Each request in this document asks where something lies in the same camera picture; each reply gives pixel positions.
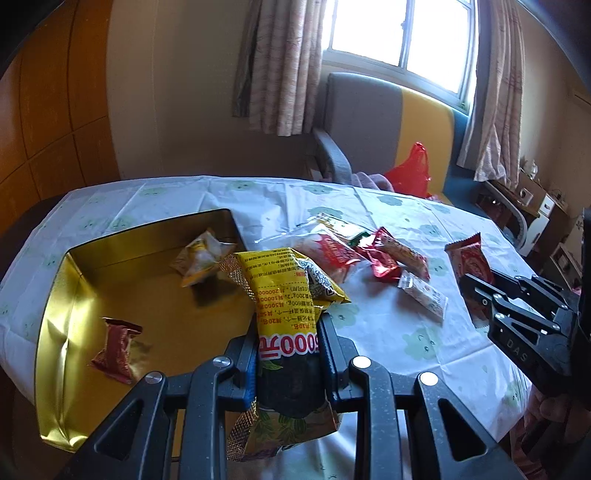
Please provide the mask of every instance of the metal rivet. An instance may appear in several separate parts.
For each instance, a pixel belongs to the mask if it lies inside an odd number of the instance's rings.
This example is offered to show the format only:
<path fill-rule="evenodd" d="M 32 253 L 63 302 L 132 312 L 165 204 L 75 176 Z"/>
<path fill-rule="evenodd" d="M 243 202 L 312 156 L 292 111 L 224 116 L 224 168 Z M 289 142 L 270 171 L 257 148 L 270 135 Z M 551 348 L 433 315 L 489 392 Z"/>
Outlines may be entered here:
<path fill-rule="evenodd" d="M 353 358 L 353 364 L 357 368 L 367 368 L 371 365 L 371 360 L 366 356 L 356 356 Z"/>
<path fill-rule="evenodd" d="M 150 385 L 155 385 L 157 383 L 160 383 L 163 379 L 163 376 L 160 372 L 150 372 L 148 375 L 146 375 L 144 377 L 144 380 L 146 380 L 146 383 L 149 383 Z"/>
<path fill-rule="evenodd" d="M 439 378 L 433 372 L 423 372 L 418 376 L 418 379 L 421 381 L 421 383 L 428 387 L 437 385 L 437 382 L 439 382 Z"/>
<path fill-rule="evenodd" d="M 212 360 L 213 366 L 218 368 L 229 367 L 232 361 L 227 356 L 217 356 Z"/>

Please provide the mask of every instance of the red plastic bag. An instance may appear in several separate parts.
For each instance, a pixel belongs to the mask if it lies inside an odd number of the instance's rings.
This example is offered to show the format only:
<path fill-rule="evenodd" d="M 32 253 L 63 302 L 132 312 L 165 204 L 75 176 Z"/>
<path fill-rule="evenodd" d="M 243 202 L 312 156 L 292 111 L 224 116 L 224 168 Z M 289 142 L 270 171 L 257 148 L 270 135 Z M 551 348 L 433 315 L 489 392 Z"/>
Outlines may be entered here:
<path fill-rule="evenodd" d="M 429 197 L 427 187 L 431 177 L 425 147 L 419 142 L 415 143 L 408 158 L 398 167 L 384 173 L 384 177 L 390 181 L 396 193 L 422 199 Z"/>

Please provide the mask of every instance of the window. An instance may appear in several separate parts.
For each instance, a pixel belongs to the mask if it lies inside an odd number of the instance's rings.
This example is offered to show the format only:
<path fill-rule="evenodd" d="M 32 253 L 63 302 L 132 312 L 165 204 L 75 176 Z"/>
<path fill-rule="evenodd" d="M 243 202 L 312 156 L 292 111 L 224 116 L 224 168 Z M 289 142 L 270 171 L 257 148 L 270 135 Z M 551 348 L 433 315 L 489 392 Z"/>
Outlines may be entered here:
<path fill-rule="evenodd" d="M 324 62 L 466 110 L 475 29 L 475 0 L 329 0 Z"/>

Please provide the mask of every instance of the curtain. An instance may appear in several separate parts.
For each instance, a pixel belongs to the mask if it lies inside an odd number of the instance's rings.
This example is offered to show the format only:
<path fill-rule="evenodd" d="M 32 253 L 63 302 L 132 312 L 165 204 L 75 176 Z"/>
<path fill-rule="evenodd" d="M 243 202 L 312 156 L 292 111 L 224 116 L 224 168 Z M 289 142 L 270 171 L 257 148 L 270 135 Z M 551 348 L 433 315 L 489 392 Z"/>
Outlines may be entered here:
<path fill-rule="evenodd" d="M 499 180 L 514 190 L 519 182 L 524 65 L 521 21 L 515 0 L 484 0 L 480 4 L 487 4 L 480 13 L 481 27 L 490 32 L 486 94 L 479 101 L 476 88 L 476 103 L 458 165 L 474 168 L 476 181 Z M 481 82 L 483 92 L 482 78 L 477 82 Z"/>
<path fill-rule="evenodd" d="M 252 129 L 280 137 L 311 131 L 320 83 L 326 1 L 259 0 L 258 24 L 253 27 L 247 20 L 234 113 L 244 116 L 248 111 Z M 251 15 L 256 7 L 257 1 L 251 0 Z M 255 46 L 250 57 L 246 52 L 249 38 Z M 248 108 L 244 102 L 247 95 Z"/>

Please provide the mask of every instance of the table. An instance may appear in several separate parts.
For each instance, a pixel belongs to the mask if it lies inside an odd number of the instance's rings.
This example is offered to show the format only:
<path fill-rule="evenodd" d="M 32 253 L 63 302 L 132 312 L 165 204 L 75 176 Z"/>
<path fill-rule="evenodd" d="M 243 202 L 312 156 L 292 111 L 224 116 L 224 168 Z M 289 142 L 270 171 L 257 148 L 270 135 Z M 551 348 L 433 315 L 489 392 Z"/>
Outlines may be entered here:
<path fill-rule="evenodd" d="M 477 330 L 466 310 L 444 247 L 482 233 L 492 268 L 532 271 L 489 219 L 439 203 L 352 186 L 285 179 L 175 177 L 128 180 L 70 192 L 33 230 L 0 283 L 0 364 L 34 398 L 40 321 L 64 253 L 89 240 L 144 223 L 230 208 L 248 248 L 257 239 L 327 212 L 369 229 L 385 226 L 430 259 L 431 284 L 449 298 L 442 325 L 393 285 L 375 281 L 369 265 L 342 285 L 350 304 L 335 305 L 338 334 L 361 355 L 393 372 L 435 372 L 497 440 L 521 417 L 529 381 Z M 339 432 L 275 459 L 230 465 L 231 478 L 348 478 L 355 457 L 355 415 Z"/>

